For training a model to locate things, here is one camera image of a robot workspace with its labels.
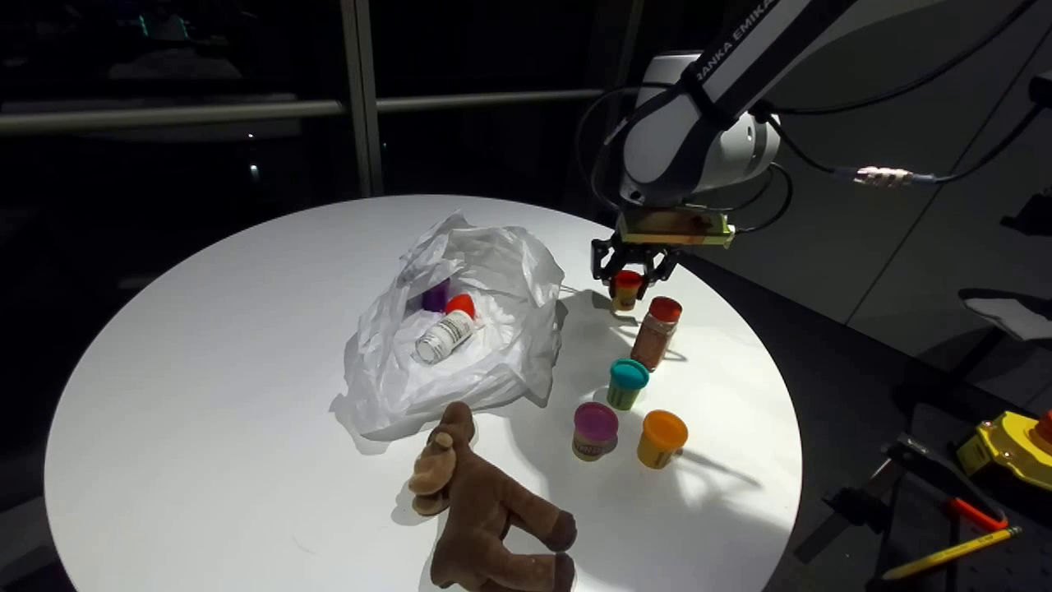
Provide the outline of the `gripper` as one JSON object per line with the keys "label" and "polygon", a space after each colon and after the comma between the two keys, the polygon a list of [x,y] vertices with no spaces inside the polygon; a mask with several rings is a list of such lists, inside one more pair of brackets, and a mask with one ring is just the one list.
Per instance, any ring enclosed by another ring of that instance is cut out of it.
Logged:
{"label": "gripper", "polygon": [[641,266],[641,297],[660,281],[669,280],[679,265],[680,250],[649,243],[618,243],[616,237],[591,240],[591,275],[605,286],[613,286],[619,272]]}

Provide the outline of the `small yellow container red lid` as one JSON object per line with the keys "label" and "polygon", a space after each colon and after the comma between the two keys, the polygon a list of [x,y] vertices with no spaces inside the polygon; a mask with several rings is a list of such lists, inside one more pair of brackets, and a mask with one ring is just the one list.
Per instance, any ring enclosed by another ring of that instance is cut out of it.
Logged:
{"label": "small yellow container red lid", "polygon": [[610,281],[611,308],[619,313],[634,311],[639,290],[645,288],[645,277],[631,270],[621,270]]}

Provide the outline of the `white plastic bag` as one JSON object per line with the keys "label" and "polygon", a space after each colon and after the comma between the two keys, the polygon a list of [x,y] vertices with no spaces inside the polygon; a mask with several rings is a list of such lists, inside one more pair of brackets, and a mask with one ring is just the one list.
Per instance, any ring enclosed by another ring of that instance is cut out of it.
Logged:
{"label": "white plastic bag", "polygon": [[[473,297],[476,332],[427,364],[416,341],[445,314],[421,307],[450,278],[450,299]],[[473,411],[517,400],[545,407],[561,346],[565,274],[540,240],[519,226],[473,226],[451,215],[418,237],[385,291],[358,318],[344,351],[347,390],[330,411],[364,455],[432,426],[450,402]]]}

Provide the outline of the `brown deer plush toy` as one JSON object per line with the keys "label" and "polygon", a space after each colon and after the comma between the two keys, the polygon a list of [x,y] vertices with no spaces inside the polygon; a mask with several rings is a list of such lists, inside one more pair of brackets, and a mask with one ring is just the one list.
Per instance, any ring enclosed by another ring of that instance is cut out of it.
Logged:
{"label": "brown deer plush toy", "polygon": [[467,592],[570,592],[574,515],[478,455],[474,435],[469,405],[451,402],[407,479],[416,513],[447,514],[431,556],[432,584]]}

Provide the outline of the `spice jar with red lid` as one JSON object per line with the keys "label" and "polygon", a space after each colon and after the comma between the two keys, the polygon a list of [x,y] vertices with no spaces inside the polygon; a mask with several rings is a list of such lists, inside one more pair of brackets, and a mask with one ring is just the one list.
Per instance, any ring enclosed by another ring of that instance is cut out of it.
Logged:
{"label": "spice jar with red lid", "polygon": [[681,304],[673,298],[654,297],[639,327],[630,358],[647,371],[658,370],[681,319]]}

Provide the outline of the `green container teal lid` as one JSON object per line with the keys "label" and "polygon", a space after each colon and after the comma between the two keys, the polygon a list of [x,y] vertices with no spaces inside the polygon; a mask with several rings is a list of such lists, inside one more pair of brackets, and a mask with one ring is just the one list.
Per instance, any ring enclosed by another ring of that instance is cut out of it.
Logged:
{"label": "green container teal lid", "polygon": [[610,367],[607,403],[613,409],[628,411],[648,385],[650,371],[639,361],[620,358]]}

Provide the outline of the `yellow container purple lid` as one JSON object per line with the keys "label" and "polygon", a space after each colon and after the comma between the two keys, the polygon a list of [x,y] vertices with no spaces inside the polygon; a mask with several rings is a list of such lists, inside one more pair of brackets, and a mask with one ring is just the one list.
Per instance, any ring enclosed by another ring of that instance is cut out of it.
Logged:
{"label": "yellow container purple lid", "polygon": [[616,447],[619,416],[601,402],[583,402],[574,412],[571,449],[579,460],[602,458]]}

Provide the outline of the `yellow container orange lid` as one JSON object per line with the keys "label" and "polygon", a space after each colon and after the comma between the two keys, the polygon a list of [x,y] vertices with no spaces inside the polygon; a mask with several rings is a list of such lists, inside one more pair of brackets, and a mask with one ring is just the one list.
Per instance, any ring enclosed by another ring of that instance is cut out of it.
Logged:
{"label": "yellow container orange lid", "polygon": [[636,457],[647,468],[664,469],[688,438],[689,430],[683,420],[667,409],[654,409],[642,421]]}

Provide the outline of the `white bottle with label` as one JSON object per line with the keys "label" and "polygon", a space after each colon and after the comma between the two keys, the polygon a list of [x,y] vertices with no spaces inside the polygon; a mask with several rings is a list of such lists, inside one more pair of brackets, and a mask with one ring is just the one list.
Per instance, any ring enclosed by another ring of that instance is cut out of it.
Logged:
{"label": "white bottle with label", "polygon": [[464,341],[476,332],[476,320],[463,310],[447,313],[416,341],[418,360],[436,364],[450,356]]}

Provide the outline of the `yellow emergency stop box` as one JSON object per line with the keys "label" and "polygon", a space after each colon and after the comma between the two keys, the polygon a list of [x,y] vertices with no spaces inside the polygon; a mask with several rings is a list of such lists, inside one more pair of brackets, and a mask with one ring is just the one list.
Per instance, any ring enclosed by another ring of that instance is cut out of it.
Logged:
{"label": "yellow emergency stop box", "polygon": [[978,423],[957,448],[965,475],[1004,469],[1026,486],[1052,493],[1052,409],[1037,419],[1006,411]]}

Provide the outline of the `yellow pencil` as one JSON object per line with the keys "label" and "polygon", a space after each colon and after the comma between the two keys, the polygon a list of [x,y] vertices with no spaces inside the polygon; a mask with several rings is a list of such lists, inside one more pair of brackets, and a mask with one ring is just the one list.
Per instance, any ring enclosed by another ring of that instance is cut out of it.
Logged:
{"label": "yellow pencil", "polygon": [[949,548],[925,555],[915,562],[906,562],[901,566],[887,570],[881,575],[881,581],[899,581],[920,573],[939,568],[950,562],[958,562],[959,558],[976,553],[984,548],[995,546],[997,543],[1010,540],[1012,537],[1021,534],[1021,527],[1009,527],[995,532],[989,532],[974,539],[954,544]]}

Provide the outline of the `grey handrail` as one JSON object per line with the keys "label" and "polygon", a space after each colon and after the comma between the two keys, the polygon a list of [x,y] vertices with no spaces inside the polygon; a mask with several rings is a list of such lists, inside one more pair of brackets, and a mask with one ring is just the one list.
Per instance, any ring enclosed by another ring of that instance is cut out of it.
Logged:
{"label": "grey handrail", "polygon": [[[375,113],[445,111],[470,106],[550,104],[550,102],[593,99],[600,89],[495,91],[439,96],[380,98]],[[234,101],[232,104],[178,106],[132,106],[127,109],[74,109],[74,111],[0,111],[0,137],[67,132],[138,130],[173,125],[247,123],[287,118],[326,118],[347,113],[335,99],[289,99]]]}

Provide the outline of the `grey window post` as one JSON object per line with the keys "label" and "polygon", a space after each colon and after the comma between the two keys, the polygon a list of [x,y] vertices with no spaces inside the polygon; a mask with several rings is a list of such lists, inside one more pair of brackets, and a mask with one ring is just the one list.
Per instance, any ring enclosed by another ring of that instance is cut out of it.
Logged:
{"label": "grey window post", "polygon": [[378,97],[373,68],[371,0],[339,0],[344,30],[348,108],[352,116],[358,191],[362,197],[385,192]]}

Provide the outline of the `black metal bracket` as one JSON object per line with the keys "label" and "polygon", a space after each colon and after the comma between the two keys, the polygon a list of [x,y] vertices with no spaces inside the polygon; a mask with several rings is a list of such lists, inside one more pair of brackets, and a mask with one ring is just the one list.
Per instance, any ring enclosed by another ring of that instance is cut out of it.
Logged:
{"label": "black metal bracket", "polygon": [[957,465],[913,436],[898,435],[884,446],[883,454],[883,464],[863,484],[839,488],[823,497],[830,514],[794,548],[792,554],[797,562],[813,562],[850,527],[865,527],[875,534],[886,532],[892,522],[892,506],[886,499],[907,476],[924,481],[947,501],[959,497],[991,517],[1007,518]]}

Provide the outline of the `orange handled tool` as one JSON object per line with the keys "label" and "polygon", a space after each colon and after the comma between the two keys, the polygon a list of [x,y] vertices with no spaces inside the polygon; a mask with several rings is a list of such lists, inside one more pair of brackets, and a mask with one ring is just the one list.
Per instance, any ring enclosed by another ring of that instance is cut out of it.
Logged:
{"label": "orange handled tool", "polygon": [[946,507],[951,514],[957,515],[963,520],[968,520],[982,532],[995,532],[1009,527],[1009,520],[1006,517],[991,517],[959,497],[950,497]]}

